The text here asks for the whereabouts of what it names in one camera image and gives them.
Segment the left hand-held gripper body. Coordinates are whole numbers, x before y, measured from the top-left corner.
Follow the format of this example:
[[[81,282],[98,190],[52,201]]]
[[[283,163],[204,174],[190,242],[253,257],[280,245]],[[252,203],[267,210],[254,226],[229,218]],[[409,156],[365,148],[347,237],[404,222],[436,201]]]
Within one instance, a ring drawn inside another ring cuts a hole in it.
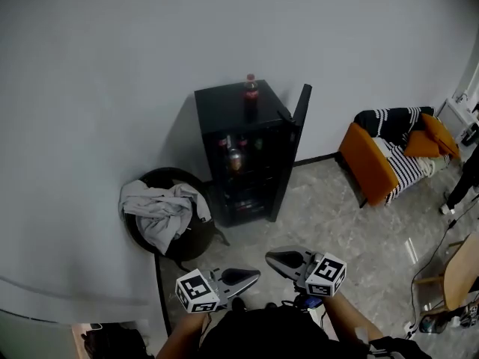
[[[227,286],[222,281],[225,269],[248,270],[248,275],[242,283]],[[175,293],[187,313],[211,313],[227,307],[231,298],[244,293],[259,277],[260,271],[253,268],[195,269],[176,280]]]

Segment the black bag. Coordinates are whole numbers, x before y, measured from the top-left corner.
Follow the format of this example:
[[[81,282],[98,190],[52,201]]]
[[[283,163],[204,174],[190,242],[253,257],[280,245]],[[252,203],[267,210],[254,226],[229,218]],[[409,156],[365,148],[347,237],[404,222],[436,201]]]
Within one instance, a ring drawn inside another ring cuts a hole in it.
[[[81,334],[90,359],[154,359],[140,333],[119,324],[103,325],[101,329]]]

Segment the person's right forearm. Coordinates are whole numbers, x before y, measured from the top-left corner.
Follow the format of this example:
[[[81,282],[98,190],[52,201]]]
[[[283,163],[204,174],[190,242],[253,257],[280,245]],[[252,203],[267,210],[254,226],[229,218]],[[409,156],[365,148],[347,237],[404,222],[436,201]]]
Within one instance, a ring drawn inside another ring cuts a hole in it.
[[[378,327],[357,310],[340,292],[337,292],[333,297],[323,298],[323,304],[340,342],[352,343],[357,341],[356,330],[358,328],[366,333],[368,342],[384,337]]]

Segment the white equipment case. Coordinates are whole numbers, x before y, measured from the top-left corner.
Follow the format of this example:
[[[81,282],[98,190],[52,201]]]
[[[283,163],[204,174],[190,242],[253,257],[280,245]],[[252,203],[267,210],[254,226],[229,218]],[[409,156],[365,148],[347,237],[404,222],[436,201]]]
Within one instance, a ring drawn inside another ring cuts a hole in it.
[[[479,119],[463,104],[446,99],[437,117],[459,145],[469,147],[479,144]]]

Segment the black mini fridge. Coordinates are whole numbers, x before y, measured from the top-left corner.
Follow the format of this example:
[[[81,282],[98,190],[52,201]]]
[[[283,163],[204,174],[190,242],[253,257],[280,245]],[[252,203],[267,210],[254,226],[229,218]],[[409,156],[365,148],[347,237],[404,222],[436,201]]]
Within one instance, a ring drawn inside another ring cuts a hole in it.
[[[269,84],[257,83],[257,116],[244,114],[243,83],[194,93],[220,219],[227,227],[265,218],[274,222],[296,159],[312,87],[303,85],[294,111],[289,111]],[[239,173],[228,164],[228,151],[241,135],[248,139]]]

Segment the person's black shirt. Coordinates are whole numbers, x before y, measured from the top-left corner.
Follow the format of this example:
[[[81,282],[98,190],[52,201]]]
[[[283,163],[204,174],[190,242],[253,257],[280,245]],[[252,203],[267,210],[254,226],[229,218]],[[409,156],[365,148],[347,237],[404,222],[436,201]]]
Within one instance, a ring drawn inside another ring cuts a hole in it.
[[[281,306],[229,311],[204,338],[197,359],[432,359],[418,344],[383,337],[332,340],[307,313]]]

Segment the orange cushion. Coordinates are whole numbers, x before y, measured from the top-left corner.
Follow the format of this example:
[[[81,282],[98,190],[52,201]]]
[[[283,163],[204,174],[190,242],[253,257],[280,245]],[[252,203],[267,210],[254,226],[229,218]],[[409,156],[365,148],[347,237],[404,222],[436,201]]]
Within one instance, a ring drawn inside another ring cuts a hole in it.
[[[442,122],[428,114],[422,114],[421,118],[428,136],[437,143],[440,154],[458,159],[460,157],[459,147]]]
[[[439,145],[429,137],[426,131],[414,130],[409,133],[409,140],[403,154],[416,158],[437,158],[440,156]]]

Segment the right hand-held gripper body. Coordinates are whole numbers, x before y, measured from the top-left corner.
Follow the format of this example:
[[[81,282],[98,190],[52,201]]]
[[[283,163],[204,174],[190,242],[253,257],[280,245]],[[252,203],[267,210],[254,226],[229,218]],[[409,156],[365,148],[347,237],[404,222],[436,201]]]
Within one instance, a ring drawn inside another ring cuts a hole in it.
[[[295,271],[282,271],[275,258],[276,252],[297,251],[301,254]],[[282,277],[293,281],[297,293],[317,298],[332,297],[344,282],[347,264],[330,253],[311,251],[301,246],[286,246],[268,251],[266,263]]]

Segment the wooden chair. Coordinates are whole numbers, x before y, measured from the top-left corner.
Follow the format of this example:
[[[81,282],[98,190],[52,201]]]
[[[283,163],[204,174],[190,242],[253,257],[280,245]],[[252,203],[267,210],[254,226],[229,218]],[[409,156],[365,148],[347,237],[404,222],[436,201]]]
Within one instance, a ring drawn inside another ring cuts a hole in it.
[[[419,285],[438,284],[442,290],[443,305],[421,311],[420,316],[456,310],[465,301],[469,290],[479,277],[479,233],[471,233],[464,240],[449,244],[449,247],[457,249],[441,274],[413,281]]]

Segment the person's left forearm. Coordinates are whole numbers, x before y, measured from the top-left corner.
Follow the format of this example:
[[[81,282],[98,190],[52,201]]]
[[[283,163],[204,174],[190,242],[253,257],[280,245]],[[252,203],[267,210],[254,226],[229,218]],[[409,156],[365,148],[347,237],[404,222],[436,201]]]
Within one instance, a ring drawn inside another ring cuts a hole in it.
[[[195,359],[209,313],[188,313],[176,325],[155,359]]]

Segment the dark wicker basket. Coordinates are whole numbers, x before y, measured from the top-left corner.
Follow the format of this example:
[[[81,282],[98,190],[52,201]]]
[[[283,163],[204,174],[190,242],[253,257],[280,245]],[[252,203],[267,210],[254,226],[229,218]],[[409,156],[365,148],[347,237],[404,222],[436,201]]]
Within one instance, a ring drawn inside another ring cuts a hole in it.
[[[175,183],[187,183],[204,196],[207,205],[210,206],[212,204],[208,192],[209,186],[193,174],[179,168],[157,168],[147,172],[139,180],[149,187],[163,189],[170,189]],[[216,236],[221,239],[223,245],[231,245],[224,233],[216,227],[213,219],[201,221],[197,215],[192,216],[186,231],[179,239],[171,242],[165,254],[162,254],[154,245],[145,240],[138,228],[134,215],[125,216],[125,225],[128,233],[137,245],[156,257],[164,256],[169,258],[183,271],[186,270],[183,263],[202,255]]]

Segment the spare gripper device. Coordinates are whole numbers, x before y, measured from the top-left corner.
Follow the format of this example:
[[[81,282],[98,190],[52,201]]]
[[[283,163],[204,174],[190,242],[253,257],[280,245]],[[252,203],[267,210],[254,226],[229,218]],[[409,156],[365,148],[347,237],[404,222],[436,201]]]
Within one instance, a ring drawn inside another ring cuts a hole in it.
[[[479,318],[479,302],[467,304],[460,317],[460,327],[470,328],[476,325]]]

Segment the grey cloth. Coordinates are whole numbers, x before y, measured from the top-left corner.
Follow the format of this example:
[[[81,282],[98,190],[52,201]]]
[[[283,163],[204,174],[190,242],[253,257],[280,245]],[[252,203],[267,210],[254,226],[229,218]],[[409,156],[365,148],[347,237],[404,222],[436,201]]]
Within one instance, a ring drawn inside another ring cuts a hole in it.
[[[119,212],[137,217],[144,239],[162,254],[184,234],[194,214],[202,221],[212,219],[204,196],[184,182],[164,189],[132,181],[120,190]]]

